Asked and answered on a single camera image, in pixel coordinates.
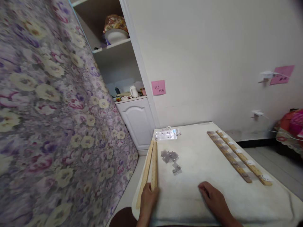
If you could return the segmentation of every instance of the pink sticky note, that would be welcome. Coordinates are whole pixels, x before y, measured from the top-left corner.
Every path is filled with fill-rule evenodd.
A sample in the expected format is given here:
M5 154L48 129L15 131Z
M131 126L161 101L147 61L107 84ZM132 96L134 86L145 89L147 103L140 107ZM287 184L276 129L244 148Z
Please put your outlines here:
M164 80L152 81L151 86L153 95L163 95L166 93Z
M293 70L294 70L294 65L275 68L275 73L280 73L282 75L276 74L275 77L271 79L270 85L287 84L291 74L293 73Z

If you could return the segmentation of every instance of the bowl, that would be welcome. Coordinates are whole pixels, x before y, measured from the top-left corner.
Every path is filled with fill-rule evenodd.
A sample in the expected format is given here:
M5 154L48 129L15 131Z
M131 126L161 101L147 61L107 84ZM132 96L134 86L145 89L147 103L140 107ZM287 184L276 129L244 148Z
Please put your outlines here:
M122 40L128 39L128 33L122 29L113 28L105 33L105 38L109 44L114 44Z

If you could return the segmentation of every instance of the baseboard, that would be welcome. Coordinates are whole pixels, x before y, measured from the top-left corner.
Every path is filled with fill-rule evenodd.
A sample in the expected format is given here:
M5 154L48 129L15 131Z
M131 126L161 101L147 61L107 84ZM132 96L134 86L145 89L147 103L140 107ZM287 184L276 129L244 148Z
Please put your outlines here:
M140 150L140 151L138 151L139 156L147 156L147 152L148 152L148 150Z
M266 147L266 146L275 146L279 142L275 138L271 139L260 139L260 140L246 140L237 142L242 148L251 148L251 147Z

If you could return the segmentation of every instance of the floral curtain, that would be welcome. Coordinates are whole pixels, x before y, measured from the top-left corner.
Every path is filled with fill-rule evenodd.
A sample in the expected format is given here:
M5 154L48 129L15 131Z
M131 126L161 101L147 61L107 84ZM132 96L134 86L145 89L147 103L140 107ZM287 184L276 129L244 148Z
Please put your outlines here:
M67 0L0 1L0 226L105 226L138 153Z

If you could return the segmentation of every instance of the wooden strip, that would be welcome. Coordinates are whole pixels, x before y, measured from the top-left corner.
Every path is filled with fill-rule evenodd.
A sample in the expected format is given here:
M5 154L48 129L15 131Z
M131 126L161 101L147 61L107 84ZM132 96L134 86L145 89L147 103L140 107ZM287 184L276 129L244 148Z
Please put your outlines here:
M224 156L227 158L227 160L231 163L233 168L240 174L240 176L247 182L252 183L253 181L250 179L248 174L239 166L239 164L236 162L236 160L230 155L230 153L223 147L223 145L217 140L215 135L208 131L207 134L211 138L211 140L217 145L219 150L224 154Z
M158 144L154 142L152 149L152 173L151 173L151 191L158 186Z
M148 149L148 153L147 153L147 157L146 157L145 168L144 168L144 172L143 172L143 177L142 177L142 181L141 181L141 185L140 185L140 191L139 191L139 194L138 194L138 199L137 199L137 204L136 204L136 209L137 210L140 209L142 191L143 191L144 186L147 183L149 167L151 165L153 145L154 145L154 141L152 140L151 144L149 145L149 149Z
M272 182L270 181L266 181L262 178L262 173L261 171L255 166L255 165L249 165L246 163L246 161L248 160L244 154L242 153L237 153L236 152L236 146L234 144L229 144L229 139L228 138L223 138L223 133L219 132L219 130L216 131L216 133L224 140L224 142L232 149L232 151L239 157L239 159L244 162L244 164L247 166L247 168L249 168L249 170L251 172L253 172L258 179L261 181L262 184L264 184L265 186L272 186Z

